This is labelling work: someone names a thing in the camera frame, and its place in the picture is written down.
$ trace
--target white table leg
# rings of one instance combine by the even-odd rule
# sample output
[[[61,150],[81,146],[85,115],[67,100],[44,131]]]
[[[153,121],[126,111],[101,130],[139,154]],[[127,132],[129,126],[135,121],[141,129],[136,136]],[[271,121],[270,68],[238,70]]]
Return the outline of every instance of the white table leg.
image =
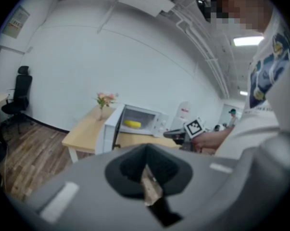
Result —
[[[68,148],[69,149],[69,154],[70,154],[70,157],[71,157],[71,160],[73,163],[77,162],[78,161],[78,157],[77,157],[77,154],[76,154],[76,150],[73,149],[73,148]]]

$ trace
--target microwave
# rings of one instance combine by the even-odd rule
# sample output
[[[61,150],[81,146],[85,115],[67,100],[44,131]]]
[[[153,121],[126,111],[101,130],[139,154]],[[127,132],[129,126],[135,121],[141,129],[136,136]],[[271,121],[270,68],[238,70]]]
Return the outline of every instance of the microwave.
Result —
[[[102,126],[95,154],[110,152],[116,146],[119,132],[162,137],[168,119],[161,112],[120,104]]]

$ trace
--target baseboard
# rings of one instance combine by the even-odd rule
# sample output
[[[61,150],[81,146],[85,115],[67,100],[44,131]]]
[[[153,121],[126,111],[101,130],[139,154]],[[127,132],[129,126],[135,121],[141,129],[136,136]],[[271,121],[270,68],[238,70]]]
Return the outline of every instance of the baseboard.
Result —
[[[56,130],[56,131],[63,132],[63,133],[69,133],[69,132],[70,132],[70,131],[67,131],[67,130],[64,130],[64,129],[61,129],[61,128],[56,128],[56,127],[53,127],[53,126],[51,126],[51,125],[45,124],[45,123],[43,123],[43,122],[41,122],[41,121],[38,121],[38,120],[36,120],[36,119],[34,119],[34,118],[28,116],[28,115],[25,115],[25,116],[26,116],[26,118],[28,118],[29,120],[32,120],[32,121],[34,121],[34,122],[36,122],[36,123],[38,123],[38,124],[40,124],[40,125],[43,125],[43,126],[45,126],[45,127],[48,127],[48,128],[54,129],[54,130]]]

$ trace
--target blue graphic print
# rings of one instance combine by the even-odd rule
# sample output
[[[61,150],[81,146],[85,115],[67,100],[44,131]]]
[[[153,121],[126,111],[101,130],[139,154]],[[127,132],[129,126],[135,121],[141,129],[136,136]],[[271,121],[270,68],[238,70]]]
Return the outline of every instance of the blue graphic print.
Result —
[[[251,73],[250,108],[261,105],[266,101],[266,93],[278,80],[289,62],[289,37],[280,33],[274,35],[273,51],[263,61],[258,61]]]

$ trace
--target ceiling light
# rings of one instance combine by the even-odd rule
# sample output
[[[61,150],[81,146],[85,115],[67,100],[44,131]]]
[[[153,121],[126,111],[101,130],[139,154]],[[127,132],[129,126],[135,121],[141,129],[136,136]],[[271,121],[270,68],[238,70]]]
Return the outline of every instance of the ceiling light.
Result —
[[[247,96],[247,95],[248,95],[248,92],[247,92],[247,91],[243,91],[243,90],[241,90],[241,91],[240,91],[240,94],[243,95],[243,96]]]
[[[263,39],[264,39],[263,36],[254,36],[254,37],[234,38],[233,41],[235,42],[236,46],[246,46],[246,45],[258,45]]]

